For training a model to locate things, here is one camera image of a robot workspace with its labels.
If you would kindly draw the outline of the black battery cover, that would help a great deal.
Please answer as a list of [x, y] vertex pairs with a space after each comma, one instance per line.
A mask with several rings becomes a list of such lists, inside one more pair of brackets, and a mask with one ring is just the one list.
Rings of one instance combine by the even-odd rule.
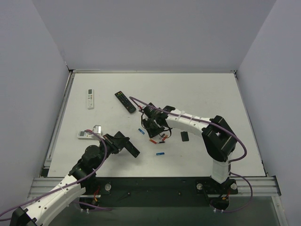
[[182, 131], [181, 132], [181, 139], [182, 139], [183, 142], [188, 142], [190, 140], [187, 131]]

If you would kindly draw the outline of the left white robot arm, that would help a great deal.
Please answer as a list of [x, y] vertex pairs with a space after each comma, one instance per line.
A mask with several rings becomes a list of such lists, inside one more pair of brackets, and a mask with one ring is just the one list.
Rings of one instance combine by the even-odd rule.
[[85, 132], [98, 139], [100, 144], [88, 146], [80, 160], [48, 194], [37, 197], [24, 209], [16, 208], [9, 223], [11, 226], [48, 226], [78, 196], [95, 191], [96, 171], [110, 154], [128, 148], [130, 138], [121, 132], [103, 137], [88, 129]]

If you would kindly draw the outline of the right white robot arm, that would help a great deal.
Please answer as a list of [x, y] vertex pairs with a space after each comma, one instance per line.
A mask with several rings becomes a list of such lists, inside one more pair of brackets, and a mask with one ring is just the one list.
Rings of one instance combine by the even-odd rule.
[[211, 178], [222, 184], [230, 177], [230, 156], [236, 147], [233, 130], [221, 116], [202, 118], [171, 106], [155, 109], [152, 103], [142, 108], [142, 126], [150, 138], [160, 135], [164, 130], [179, 129], [203, 138], [206, 151], [213, 159]]

